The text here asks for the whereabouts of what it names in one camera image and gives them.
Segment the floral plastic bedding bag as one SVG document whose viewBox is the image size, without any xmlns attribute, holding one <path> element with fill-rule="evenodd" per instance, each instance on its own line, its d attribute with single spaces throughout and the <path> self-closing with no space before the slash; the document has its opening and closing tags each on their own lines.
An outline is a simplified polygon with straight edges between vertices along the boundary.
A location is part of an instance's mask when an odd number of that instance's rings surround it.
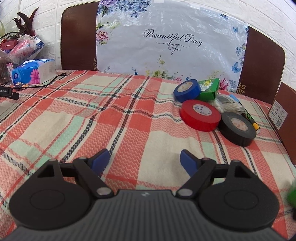
<svg viewBox="0 0 296 241">
<path fill-rule="evenodd" d="M 100 1 L 96 13 L 99 71 L 177 82 L 218 78 L 236 91 L 248 26 L 185 1 Z"/>
</svg>

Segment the red electrical tape roll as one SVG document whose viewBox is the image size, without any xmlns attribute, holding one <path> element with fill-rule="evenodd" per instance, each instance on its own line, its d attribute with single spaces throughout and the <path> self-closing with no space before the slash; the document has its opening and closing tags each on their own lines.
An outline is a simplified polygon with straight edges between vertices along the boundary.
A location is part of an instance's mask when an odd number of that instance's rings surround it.
<svg viewBox="0 0 296 241">
<path fill-rule="evenodd" d="M 214 131 L 221 120 L 221 114 L 215 107 L 195 99 L 182 103 L 180 117 L 186 125 L 202 132 Z"/>
</svg>

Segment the dark red plant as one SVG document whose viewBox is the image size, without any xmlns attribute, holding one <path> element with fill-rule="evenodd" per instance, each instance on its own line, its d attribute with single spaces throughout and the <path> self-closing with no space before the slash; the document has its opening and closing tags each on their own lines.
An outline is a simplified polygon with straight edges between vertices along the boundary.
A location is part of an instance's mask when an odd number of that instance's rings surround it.
<svg viewBox="0 0 296 241">
<path fill-rule="evenodd" d="M 35 17 L 35 14 L 39 8 L 36 8 L 30 17 L 28 17 L 26 14 L 18 12 L 17 15 L 19 18 L 14 18 L 16 27 L 18 28 L 18 31 L 16 34 L 18 36 L 23 35 L 29 35 L 29 36 L 35 36 L 36 33 L 33 30 L 33 19 Z"/>
</svg>

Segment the brown wooden headboard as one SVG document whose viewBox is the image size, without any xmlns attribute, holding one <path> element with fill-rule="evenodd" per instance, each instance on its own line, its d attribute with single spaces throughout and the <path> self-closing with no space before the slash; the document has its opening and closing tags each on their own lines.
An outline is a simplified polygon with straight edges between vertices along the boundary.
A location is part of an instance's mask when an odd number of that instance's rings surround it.
<svg viewBox="0 0 296 241">
<path fill-rule="evenodd" d="M 61 67 L 96 70 L 95 24 L 98 2 L 70 6 L 61 17 Z M 252 27 L 237 94 L 273 103 L 285 66 L 285 52 Z"/>
</svg>

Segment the brown cardboard shoe box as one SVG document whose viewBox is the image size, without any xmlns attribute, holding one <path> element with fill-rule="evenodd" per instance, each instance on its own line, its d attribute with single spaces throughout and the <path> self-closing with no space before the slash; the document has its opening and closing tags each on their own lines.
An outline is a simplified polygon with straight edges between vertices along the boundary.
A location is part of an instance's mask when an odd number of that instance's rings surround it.
<svg viewBox="0 0 296 241">
<path fill-rule="evenodd" d="M 285 83 L 281 83 L 268 112 L 268 117 L 276 129 L 293 164 L 296 159 L 296 93 Z"/>
</svg>

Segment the cotton swab bag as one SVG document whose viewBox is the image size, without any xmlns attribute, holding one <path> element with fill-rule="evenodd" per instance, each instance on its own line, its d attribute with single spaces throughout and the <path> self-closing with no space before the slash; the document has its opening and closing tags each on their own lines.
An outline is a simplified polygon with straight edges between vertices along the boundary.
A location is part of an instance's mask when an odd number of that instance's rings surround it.
<svg viewBox="0 0 296 241">
<path fill-rule="evenodd" d="M 211 106 L 215 107 L 220 113 L 233 112 L 242 114 L 245 113 L 245 108 L 242 104 L 235 101 L 232 97 L 225 94 L 217 94 L 214 100 L 208 102 Z"/>
</svg>

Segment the blue tape roll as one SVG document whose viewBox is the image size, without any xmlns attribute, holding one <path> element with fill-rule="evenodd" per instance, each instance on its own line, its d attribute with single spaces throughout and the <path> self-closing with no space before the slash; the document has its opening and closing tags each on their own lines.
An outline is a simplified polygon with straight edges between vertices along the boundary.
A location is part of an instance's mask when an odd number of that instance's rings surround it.
<svg viewBox="0 0 296 241">
<path fill-rule="evenodd" d="M 174 89 L 174 97 L 178 102 L 195 99 L 201 93 L 201 87 L 196 79 L 189 79 L 179 84 Z"/>
</svg>

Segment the green cardboard packet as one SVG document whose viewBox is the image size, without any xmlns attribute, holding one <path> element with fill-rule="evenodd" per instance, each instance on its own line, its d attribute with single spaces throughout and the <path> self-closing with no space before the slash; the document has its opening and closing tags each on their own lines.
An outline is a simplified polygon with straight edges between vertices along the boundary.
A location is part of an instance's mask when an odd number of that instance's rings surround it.
<svg viewBox="0 0 296 241">
<path fill-rule="evenodd" d="M 219 78 L 201 80 L 198 83 L 201 87 L 201 92 L 197 99 L 205 102 L 215 100 L 220 85 Z"/>
</svg>

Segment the black electrical tape roll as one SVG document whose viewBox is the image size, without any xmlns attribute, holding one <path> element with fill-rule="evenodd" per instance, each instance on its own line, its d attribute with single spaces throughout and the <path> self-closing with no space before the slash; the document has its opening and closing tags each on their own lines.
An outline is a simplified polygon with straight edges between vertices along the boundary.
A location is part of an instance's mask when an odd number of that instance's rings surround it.
<svg viewBox="0 0 296 241">
<path fill-rule="evenodd" d="M 227 140 L 241 147 L 250 146 L 256 137 L 256 130 L 251 122 L 233 112 L 221 114 L 218 129 Z"/>
</svg>

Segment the plaid bed blanket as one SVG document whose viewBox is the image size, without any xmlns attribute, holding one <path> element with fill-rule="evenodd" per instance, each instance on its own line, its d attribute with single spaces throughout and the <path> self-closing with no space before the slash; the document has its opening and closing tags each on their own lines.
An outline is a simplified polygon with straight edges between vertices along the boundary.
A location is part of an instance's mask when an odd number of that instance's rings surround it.
<svg viewBox="0 0 296 241">
<path fill-rule="evenodd" d="M 108 149 L 102 179 L 119 189 L 177 190 L 189 178 L 180 152 L 221 164 L 243 162 L 277 196 L 280 210 L 273 228 L 295 234 L 286 196 L 295 167 L 268 119 L 270 104 L 239 95 L 260 126 L 248 147 L 218 130 L 200 132 L 180 118 L 177 82 L 136 75 L 75 71 L 44 88 L 20 91 L 18 100 L 1 99 L 1 238 L 16 225 L 9 212 L 13 193 L 48 159 L 71 162 Z"/>
</svg>

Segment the blue tissue pack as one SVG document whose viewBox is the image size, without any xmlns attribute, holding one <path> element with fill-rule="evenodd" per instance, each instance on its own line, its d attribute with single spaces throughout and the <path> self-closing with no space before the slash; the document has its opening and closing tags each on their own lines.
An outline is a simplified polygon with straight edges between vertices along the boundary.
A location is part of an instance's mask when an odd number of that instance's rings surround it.
<svg viewBox="0 0 296 241">
<path fill-rule="evenodd" d="M 56 76 L 54 59 L 37 59 L 25 61 L 11 72 L 13 85 L 43 84 Z"/>
</svg>

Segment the plastic bag of items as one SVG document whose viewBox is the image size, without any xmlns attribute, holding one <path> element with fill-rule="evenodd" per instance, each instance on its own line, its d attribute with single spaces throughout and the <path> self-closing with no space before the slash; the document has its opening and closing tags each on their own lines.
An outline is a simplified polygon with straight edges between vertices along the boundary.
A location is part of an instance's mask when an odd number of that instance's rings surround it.
<svg viewBox="0 0 296 241">
<path fill-rule="evenodd" d="M 37 36 L 1 40 L 1 84 L 12 83 L 11 72 L 27 60 L 36 59 L 45 43 Z"/>
</svg>

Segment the black device with label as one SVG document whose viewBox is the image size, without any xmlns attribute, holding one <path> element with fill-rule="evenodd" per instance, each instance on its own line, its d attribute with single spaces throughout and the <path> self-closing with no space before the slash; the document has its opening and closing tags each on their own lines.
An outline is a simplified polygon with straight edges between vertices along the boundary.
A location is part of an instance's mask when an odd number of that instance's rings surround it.
<svg viewBox="0 0 296 241">
<path fill-rule="evenodd" d="M 0 97 L 9 98 L 13 100 L 19 100 L 20 96 L 17 92 L 14 92 L 10 87 L 0 86 Z"/>
</svg>

